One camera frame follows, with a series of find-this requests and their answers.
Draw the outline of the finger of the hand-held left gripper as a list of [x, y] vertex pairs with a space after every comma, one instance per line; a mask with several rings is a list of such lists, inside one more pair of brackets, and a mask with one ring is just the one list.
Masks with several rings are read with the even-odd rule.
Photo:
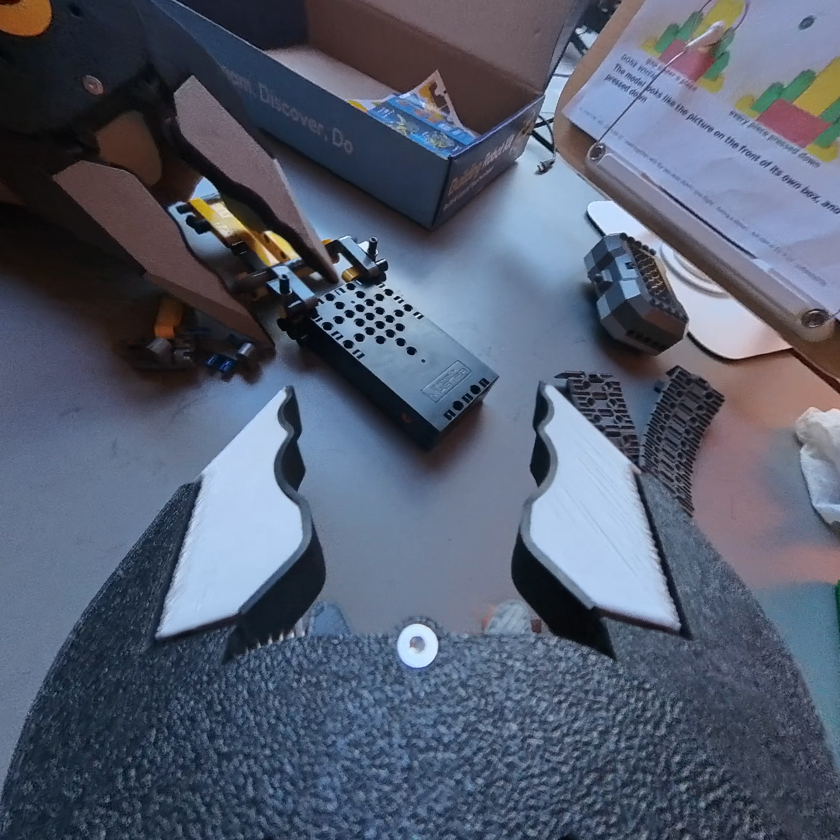
[[277, 233], [323, 279], [337, 282], [332, 259], [275, 157], [197, 78], [187, 78], [173, 99], [179, 144], [198, 171], [239, 206], [237, 218]]
[[233, 333], [270, 347], [264, 328], [194, 256], [175, 220], [133, 173], [109, 164], [74, 163], [53, 180], [153, 283]]

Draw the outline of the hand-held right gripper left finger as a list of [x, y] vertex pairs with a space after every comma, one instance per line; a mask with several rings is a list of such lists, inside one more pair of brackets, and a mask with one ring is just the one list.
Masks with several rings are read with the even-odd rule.
[[291, 386], [203, 469], [154, 637], [225, 625], [237, 640], [288, 633], [320, 594], [326, 566], [309, 504]]

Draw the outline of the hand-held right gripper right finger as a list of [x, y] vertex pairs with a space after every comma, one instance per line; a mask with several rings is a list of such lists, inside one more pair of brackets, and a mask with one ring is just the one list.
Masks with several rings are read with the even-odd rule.
[[680, 632], [640, 473], [554, 384], [538, 386], [526, 499], [511, 560], [519, 594], [551, 632], [604, 619]]

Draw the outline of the yellow grey brick arm assembly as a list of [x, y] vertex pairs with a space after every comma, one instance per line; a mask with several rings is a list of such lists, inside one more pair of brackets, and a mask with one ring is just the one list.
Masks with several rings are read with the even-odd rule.
[[295, 340], [306, 336], [320, 306], [352, 284], [365, 288], [383, 282], [389, 268], [376, 238], [345, 235], [322, 241], [334, 272], [326, 275], [274, 230], [240, 221], [216, 193], [167, 210], [194, 255], [226, 290], [254, 314], [274, 309], [280, 330]]

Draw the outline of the small grey yellow brick assembly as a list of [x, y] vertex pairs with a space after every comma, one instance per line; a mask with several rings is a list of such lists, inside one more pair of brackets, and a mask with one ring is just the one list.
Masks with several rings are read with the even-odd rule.
[[177, 372], [203, 369], [223, 380], [250, 374], [266, 350], [243, 333], [173, 297], [163, 297], [149, 333], [122, 349], [138, 371]]

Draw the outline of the black perforated battery box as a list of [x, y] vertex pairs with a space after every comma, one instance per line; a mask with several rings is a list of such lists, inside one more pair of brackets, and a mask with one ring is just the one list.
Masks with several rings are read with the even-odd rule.
[[386, 281], [323, 292], [298, 339], [428, 451], [498, 374]]

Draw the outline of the grey desk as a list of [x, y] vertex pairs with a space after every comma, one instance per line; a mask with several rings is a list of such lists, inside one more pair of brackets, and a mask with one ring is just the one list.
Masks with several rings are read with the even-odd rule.
[[321, 235], [374, 235], [388, 278], [499, 375], [430, 452], [285, 335], [259, 377], [135, 371], [123, 342], [148, 327], [154, 288], [60, 229], [2, 207], [1, 767], [56, 653], [174, 491], [285, 385], [301, 411], [308, 500], [327, 565], [322, 598], [361, 633], [427, 616], [480, 630], [515, 598], [511, 553], [537, 385], [611, 372], [638, 426], [676, 365], [726, 400], [696, 462], [695, 521], [788, 644], [838, 757], [838, 538], [815, 514], [792, 428], [838, 394], [782, 353], [738, 363], [693, 342], [657, 358], [613, 346], [593, 319], [583, 257], [598, 199], [559, 161], [513, 167], [428, 232], [288, 147], [276, 155]]

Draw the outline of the navy cardboard box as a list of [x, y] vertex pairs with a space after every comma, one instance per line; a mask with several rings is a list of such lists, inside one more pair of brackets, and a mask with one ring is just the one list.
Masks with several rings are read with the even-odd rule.
[[[215, 58], [265, 132], [428, 229], [523, 153], [586, 2], [162, 2]], [[439, 71], [478, 141], [449, 158], [351, 98]]]

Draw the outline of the blue printed booklet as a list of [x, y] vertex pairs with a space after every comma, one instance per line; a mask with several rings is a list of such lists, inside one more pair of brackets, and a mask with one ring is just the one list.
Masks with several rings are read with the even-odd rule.
[[450, 158], [478, 141], [478, 136], [452, 120], [415, 91], [373, 101], [368, 115], [442, 158]]

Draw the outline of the blue yellow instruction booklet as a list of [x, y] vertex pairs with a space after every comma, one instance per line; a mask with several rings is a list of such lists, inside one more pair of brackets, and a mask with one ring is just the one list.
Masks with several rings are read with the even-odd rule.
[[439, 71], [434, 71], [410, 91], [391, 92], [375, 98], [351, 98], [347, 102], [364, 112], [386, 104], [416, 115], [426, 123], [444, 124], [467, 130], [461, 122]]

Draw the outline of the grey brick motor block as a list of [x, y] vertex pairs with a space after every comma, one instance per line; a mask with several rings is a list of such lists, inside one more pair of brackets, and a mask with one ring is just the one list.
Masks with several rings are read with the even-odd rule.
[[685, 338], [688, 313], [650, 247], [625, 233], [605, 235], [584, 266], [600, 323], [614, 340], [657, 355]]

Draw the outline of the white crumpled tissue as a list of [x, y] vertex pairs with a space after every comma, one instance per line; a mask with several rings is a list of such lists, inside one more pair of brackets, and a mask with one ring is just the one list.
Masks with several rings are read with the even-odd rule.
[[794, 424], [801, 471], [814, 510], [839, 530], [839, 410], [808, 408]]

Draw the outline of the instruction sheet on clipboard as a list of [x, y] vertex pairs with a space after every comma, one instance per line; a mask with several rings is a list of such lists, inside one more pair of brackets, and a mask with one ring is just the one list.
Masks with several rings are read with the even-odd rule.
[[614, 202], [685, 257], [753, 315], [776, 331], [792, 352], [839, 391], [837, 321], [790, 289], [770, 268], [729, 243], [646, 176], [564, 116], [563, 107], [606, 60], [641, 1], [621, 2], [565, 84], [555, 109], [553, 137], [561, 159], [606, 201]]

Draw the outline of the printed instruction sheet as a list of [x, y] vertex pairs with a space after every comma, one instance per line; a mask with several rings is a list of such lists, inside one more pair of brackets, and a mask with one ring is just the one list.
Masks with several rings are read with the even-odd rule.
[[643, 2], [564, 109], [778, 273], [838, 283], [839, 2]]

